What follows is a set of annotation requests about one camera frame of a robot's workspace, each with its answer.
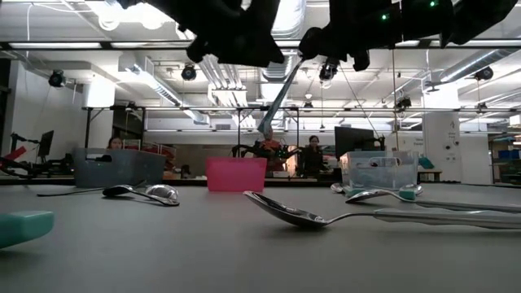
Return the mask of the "black monitor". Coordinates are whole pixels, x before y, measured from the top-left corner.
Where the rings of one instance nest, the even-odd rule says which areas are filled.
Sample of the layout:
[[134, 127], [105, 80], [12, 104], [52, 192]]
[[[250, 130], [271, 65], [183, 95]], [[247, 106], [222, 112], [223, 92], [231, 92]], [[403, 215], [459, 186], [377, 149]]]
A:
[[351, 151], [384, 151], [385, 137], [376, 137], [373, 130], [335, 127], [337, 159]]
[[46, 157], [50, 154], [54, 133], [54, 130], [48, 131], [44, 133], [40, 139], [37, 157], [41, 160], [42, 163], [46, 162]]

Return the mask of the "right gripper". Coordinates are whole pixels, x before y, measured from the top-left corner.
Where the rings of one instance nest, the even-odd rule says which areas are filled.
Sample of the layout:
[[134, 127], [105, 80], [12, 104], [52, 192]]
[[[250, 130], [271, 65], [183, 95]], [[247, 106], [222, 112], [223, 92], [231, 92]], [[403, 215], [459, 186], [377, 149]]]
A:
[[[330, 24], [339, 35], [338, 47], [353, 58], [354, 70], [370, 65], [370, 50], [403, 41], [401, 8], [392, 0], [330, 0]], [[300, 56], [336, 58], [337, 49], [328, 27], [309, 28], [300, 39]]]

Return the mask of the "shelf with blue bins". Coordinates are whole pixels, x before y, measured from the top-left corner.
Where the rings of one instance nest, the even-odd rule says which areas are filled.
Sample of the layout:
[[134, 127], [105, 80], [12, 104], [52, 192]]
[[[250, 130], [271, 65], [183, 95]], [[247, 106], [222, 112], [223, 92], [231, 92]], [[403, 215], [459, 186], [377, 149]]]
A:
[[521, 134], [489, 134], [488, 149], [493, 183], [521, 186]]

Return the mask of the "black overhead frame beam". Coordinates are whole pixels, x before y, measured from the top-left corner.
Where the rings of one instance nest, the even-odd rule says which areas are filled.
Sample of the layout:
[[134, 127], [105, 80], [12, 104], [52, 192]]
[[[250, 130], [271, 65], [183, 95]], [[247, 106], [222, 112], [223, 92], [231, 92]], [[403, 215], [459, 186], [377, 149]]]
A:
[[[280, 49], [298, 49], [300, 40], [276, 40]], [[191, 41], [150, 41], [150, 42], [0, 42], [0, 50], [184, 50]], [[420, 39], [396, 44], [398, 49], [441, 49], [441, 42], [435, 39]], [[492, 39], [480, 38], [466, 44], [449, 43], [450, 49], [521, 49], [521, 38]]]

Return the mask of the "white pillar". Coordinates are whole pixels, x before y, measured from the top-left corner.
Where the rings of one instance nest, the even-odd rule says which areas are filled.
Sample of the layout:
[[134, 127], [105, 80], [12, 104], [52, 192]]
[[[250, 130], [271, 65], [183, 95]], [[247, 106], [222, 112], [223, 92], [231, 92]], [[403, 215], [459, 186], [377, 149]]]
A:
[[422, 119], [424, 155], [440, 171], [440, 181], [462, 181], [460, 123], [456, 112], [427, 113]]

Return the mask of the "red plastic bin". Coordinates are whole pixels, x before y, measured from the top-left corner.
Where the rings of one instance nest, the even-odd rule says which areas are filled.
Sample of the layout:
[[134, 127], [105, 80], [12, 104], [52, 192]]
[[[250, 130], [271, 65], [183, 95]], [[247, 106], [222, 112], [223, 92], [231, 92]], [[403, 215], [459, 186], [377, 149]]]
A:
[[267, 160], [264, 158], [209, 157], [205, 176], [211, 192], [262, 192]]

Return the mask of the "clear plastic bin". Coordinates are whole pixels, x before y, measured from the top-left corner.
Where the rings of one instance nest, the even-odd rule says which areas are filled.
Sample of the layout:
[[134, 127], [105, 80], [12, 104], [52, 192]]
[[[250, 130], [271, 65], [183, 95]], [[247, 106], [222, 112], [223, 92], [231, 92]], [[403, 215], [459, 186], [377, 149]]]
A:
[[353, 151], [345, 157], [343, 183], [353, 189], [399, 190], [417, 184], [417, 151]]

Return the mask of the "silver air duct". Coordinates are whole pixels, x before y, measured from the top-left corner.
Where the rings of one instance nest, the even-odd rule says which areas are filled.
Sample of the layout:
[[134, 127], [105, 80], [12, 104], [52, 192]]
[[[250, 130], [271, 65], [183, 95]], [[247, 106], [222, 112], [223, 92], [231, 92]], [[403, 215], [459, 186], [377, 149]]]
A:
[[[280, 0], [278, 12], [272, 27], [272, 36], [278, 39], [298, 39], [304, 26], [307, 0]], [[284, 61], [270, 63], [261, 70], [267, 81], [282, 82], [287, 79], [296, 64], [296, 50], [282, 50]]]

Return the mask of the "black spoon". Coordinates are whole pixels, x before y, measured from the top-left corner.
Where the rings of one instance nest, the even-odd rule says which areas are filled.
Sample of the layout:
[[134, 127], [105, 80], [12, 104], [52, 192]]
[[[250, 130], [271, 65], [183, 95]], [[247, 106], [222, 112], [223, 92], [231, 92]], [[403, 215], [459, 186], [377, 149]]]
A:
[[[133, 187], [140, 187], [147, 183], [146, 180], [141, 180], [138, 183], [134, 184]], [[67, 192], [60, 192], [60, 193], [53, 193], [53, 194], [36, 194], [37, 197], [55, 197], [55, 196], [66, 196], [66, 195], [79, 195], [79, 194], [85, 194], [95, 191], [101, 191], [105, 190], [108, 187], [101, 187], [101, 188], [94, 188], [94, 189], [84, 189], [84, 190], [73, 190], [73, 191], [67, 191]]]
[[118, 185], [118, 186], [109, 187], [103, 191], [103, 196], [115, 197], [115, 196], [124, 195], [124, 194], [128, 194], [128, 193], [134, 194], [134, 195], [140, 195], [146, 199], [156, 201], [157, 203], [161, 203], [164, 206], [168, 206], [168, 207], [176, 207], [176, 206], [180, 205], [179, 200], [177, 202], [173, 202], [169, 199], [164, 199], [164, 198], [157, 197], [154, 195], [147, 195], [145, 193], [145, 191], [139, 191], [136, 188], [134, 188], [132, 186], [128, 186], [128, 185]]

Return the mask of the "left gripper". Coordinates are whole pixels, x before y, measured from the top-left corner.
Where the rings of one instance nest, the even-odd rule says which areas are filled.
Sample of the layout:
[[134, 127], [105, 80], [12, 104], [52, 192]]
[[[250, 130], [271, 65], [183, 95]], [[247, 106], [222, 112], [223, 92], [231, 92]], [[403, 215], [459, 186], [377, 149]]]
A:
[[189, 59], [199, 63], [206, 55], [218, 63], [267, 68], [285, 60], [272, 36], [280, 0], [182, 0], [178, 23], [194, 35], [187, 47]]

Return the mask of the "black background table frame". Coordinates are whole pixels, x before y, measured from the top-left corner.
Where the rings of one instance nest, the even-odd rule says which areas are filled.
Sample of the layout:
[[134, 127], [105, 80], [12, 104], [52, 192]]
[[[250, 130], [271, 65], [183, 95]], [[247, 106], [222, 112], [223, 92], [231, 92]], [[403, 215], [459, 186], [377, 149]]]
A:
[[99, 116], [103, 111], [115, 111], [115, 110], [124, 110], [124, 111], [139, 111], [142, 113], [142, 123], [141, 123], [141, 139], [144, 142], [144, 133], [148, 131], [147, 128], [147, 114], [149, 112], [183, 112], [188, 115], [194, 122], [199, 124], [206, 124], [209, 127], [210, 132], [216, 132], [217, 130], [212, 128], [210, 125], [210, 121], [207, 120], [203, 122], [202, 120], [197, 120], [197, 112], [236, 112], [238, 116], [237, 123], [237, 143], [241, 142], [241, 133], [242, 130], [245, 133], [254, 133], [254, 130], [251, 129], [243, 129], [240, 125], [241, 123], [241, 113], [242, 112], [276, 112], [276, 110], [271, 106], [259, 106], [259, 107], [144, 107], [144, 106], [122, 106], [115, 105], [110, 107], [83, 107], [82, 110], [87, 111], [86, 118], [86, 127], [85, 127], [85, 147], [89, 146], [90, 139], [90, 125], [91, 122]]

